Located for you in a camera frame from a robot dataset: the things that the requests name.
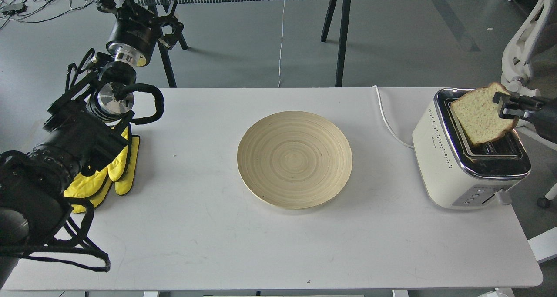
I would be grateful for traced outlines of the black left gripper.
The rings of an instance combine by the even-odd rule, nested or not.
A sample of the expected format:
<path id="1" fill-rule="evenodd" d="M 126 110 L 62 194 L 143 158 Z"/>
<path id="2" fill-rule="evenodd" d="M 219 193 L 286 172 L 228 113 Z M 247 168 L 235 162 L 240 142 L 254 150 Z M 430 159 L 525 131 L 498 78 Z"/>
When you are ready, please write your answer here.
<path id="1" fill-rule="evenodd" d="M 177 4 L 170 12 L 159 16 L 141 6 L 125 5 L 117 10 L 117 20 L 106 43 L 114 61 L 132 67 L 144 67 L 151 62 L 155 46 L 171 50 L 182 35 L 183 24 L 175 16 Z"/>

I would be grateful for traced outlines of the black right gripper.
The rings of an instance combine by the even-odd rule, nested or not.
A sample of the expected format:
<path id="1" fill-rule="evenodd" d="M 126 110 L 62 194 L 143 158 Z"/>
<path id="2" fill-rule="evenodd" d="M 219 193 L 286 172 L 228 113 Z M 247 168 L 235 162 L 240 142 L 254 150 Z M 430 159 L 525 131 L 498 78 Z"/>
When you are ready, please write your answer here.
<path id="1" fill-rule="evenodd" d="M 543 139 L 557 144 L 557 99 L 544 100 L 519 94 L 495 93 L 493 102 L 499 105 L 499 118 L 520 119 L 534 125 L 536 133 Z M 521 107 L 535 107 L 525 110 Z"/>

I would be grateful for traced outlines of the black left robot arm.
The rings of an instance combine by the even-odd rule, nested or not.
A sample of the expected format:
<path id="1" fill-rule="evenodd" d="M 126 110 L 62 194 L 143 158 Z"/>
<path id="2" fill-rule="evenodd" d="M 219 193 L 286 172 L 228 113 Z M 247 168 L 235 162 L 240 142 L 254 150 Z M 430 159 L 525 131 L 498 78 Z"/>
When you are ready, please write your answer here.
<path id="1" fill-rule="evenodd" d="M 103 261 L 90 267 L 64 263 L 95 272 L 110 270 L 109 255 L 88 238 L 94 217 L 92 202 L 66 197 L 64 190 L 79 174 L 92 176 L 107 167 L 131 145 L 122 133 L 131 124 L 161 119 L 164 98 L 159 88 L 137 83 L 136 67 L 149 63 L 155 46 L 171 49 L 182 43 L 183 24 L 176 5 L 167 14 L 125 2 L 107 44 L 108 53 L 90 54 L 52 103 L 44 123 L 48 136 L 29 153 L 1 154 L 1 283 L 20 259 L 59 263 L 39 253 L 89 255 Z"/>

